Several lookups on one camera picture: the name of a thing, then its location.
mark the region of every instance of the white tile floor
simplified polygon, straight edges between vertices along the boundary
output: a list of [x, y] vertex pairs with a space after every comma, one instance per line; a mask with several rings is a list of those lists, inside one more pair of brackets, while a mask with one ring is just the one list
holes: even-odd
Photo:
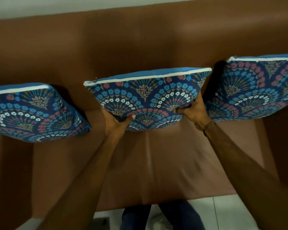
[[[200, 215], [206, 230], [259, 230], [251, 214], [238, 195], [189, 200]], [[96, 212], [94, 218], [109, 217], [111, 230], [119, 230], [123, 209]], [[161, 213], [158, 205], [152, 205], [149, 219]], [[30, 219], [17, 230], [34, 230], [41, 219]]]

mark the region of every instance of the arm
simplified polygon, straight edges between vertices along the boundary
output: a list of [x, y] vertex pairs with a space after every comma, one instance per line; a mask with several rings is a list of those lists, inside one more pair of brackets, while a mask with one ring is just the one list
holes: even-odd
[[[191, 108], [181, 108], [198, 130], [212, 122], [201, 94]], [[265, 169], [246, 155], [216, 124], [205, 130], [234, 189], [262, 230], [288, 230], [288, 192]]]
[[101, 109], [106, 119], [106, 138], [96, 151], [97, 159], [89, 160], [37, 230], [81, 230], [92, 221], [112, 153], [135, 118], [132, 115], [119, 123], [104, 108]]

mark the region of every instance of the white zipper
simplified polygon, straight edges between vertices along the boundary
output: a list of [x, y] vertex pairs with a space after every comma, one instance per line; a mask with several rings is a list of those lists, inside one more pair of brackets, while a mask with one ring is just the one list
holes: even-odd
[[275, 60], [288, 60], [288, 57], [271, 57], [271, 58], [239, 58], [236, 56], [231, 56], [227, 62], [231, 61], [275, 61]]
[[49, 85], [28, 86], [28, 87], [23, 87], [23, 88], [8, 88], [8, 89], [0, 90], [0, 94], [24, 92], [24, 91], [30, 91], [30, 90], [36, 90], [36, 89], [43, 89], [43, 88], [49, 88]]
[[180, 76], [180, 75], [186, 75], [190, 73], [201, 73], [201, 72], [207, 72], [212, 71], [211, 68], [204, 68], [204, 69], [194, 69], [189, 70], [185, 72], [176, 72], [176, 73], [168, 73], [164, 75], [152, 75], [152, 76], [143, 76], [143, 77], [128, 77], [128, 78], [122, 78], [122, 79], [109, 79], [109, 80], [102, 80], [102, 81], [85, 81], [83, 83], [84, 86], [91, 86], [91, 85], [97, 85], [97, 84], [103, 84], [103, 83], [110, 83], [110, 82], [119, 82], [119, 81], [132, 81], [132, 80], [141, 80], [141, 79], [148, 79], [148, 78], [158, 78], [158, 77], [173, 77], [173, 76]]

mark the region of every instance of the dark blue pants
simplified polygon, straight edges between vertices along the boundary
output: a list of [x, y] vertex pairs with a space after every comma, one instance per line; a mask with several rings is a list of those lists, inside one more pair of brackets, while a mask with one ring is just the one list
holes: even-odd
[[[205, 230], [199, 214], [185, 200], [175, 200], [159, 204], [173, 230]], [[151, 205], [128, 207], [122, 216], [120, 230], [145, 230]]]

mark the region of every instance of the patterned pillow cover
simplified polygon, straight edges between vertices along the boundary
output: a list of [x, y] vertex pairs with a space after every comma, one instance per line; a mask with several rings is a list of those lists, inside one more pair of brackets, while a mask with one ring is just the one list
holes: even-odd
[[257, 119], [288, 105], [288, 54], [231, 57], [215, 95], [205, 102], [214, 120]]
[[0, 133], [25, 142], [88, 132], [89, 123], [50, 85], [0, 86]]
[[211, 68], [173, 68], [127, 73], [84, 85], [110, 113], [123, 121], [136, 114], [127, 130], [172, 126], [182, 115], [173, 113], [196, 98]]

